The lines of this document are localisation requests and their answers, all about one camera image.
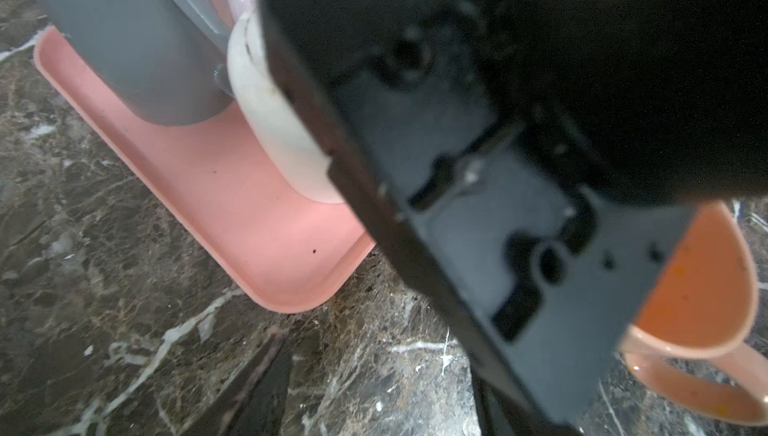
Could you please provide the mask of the white ceramic mug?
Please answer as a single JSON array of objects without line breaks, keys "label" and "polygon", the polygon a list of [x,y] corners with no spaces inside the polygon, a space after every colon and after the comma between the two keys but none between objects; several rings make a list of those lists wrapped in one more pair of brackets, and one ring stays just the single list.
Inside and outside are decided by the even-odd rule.
[{"label": "white ceramic mug", "polygon": [[326,204],[344,198],[330,181],[330,158],[303,125],[272,80],[259,14],[242,14],[229,38],[227,69],[234,98],[262,148],[288,184]]}]

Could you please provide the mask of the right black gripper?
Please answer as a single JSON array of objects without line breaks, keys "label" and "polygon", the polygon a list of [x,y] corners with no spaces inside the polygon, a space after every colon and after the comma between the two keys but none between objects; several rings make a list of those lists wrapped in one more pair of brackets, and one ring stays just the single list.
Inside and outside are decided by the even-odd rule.
[{"label": "right black gripper", "polygon": [[573,425],[706,202],[767,192],[767,0],[258,0],[332,182],[471,370]]}]

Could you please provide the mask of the small grey mug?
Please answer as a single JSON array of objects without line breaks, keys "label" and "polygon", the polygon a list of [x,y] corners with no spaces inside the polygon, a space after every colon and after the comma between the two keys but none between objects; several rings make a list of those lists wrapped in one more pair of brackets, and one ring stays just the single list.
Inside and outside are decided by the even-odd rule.
[{"label": "small grey mug", "polygon": [[141,119],[190,125],[230,106],[230,30],[211,0],[38,2],[76,54]]}]

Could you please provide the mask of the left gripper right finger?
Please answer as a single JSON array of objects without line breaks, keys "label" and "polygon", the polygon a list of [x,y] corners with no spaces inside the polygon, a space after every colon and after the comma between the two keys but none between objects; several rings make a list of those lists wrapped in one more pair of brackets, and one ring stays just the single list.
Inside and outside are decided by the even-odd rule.
[{"label": "left gripper right finger", "polygon": [[531,416],[501,395],[487,381],[471,370],[472,389],[478,424],[482,435],[494,436],[576,436],[572,425],[557,425]]}]

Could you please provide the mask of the peach cream speckled mug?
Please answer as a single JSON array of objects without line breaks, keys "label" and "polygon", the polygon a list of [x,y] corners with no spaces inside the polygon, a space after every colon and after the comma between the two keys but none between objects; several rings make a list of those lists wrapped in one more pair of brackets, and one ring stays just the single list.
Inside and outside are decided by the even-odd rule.
[{"label": "peach cream speckled mug", "polygon": [[705,417],[767,423],[767,359],[747,345],[759,302],[748,245],[722,202],[700,206],[620,345],[649,390]]}]

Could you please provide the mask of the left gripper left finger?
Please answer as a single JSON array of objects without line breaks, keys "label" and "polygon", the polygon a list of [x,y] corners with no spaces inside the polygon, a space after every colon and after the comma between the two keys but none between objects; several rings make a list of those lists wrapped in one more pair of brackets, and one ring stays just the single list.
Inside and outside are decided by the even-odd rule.
[{"label": "left gripper left finger", "polygon": [[271,327],[253,358],[217,396],[185,435],[277,435],[285,413],[292,371],[286,330]]}]

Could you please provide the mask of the pink plastic tray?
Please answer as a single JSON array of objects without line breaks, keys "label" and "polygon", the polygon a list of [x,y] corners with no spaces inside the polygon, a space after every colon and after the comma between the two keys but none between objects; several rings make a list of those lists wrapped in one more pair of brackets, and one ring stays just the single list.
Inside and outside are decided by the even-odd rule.
[{"label": "pink plastic tray", "polygon": [[352,211],[296,192],[238,105],[182,126],[134,114],[52,24],[38,70],[150,188],[228,275],[283,313],[328,300],[373,248]]}]

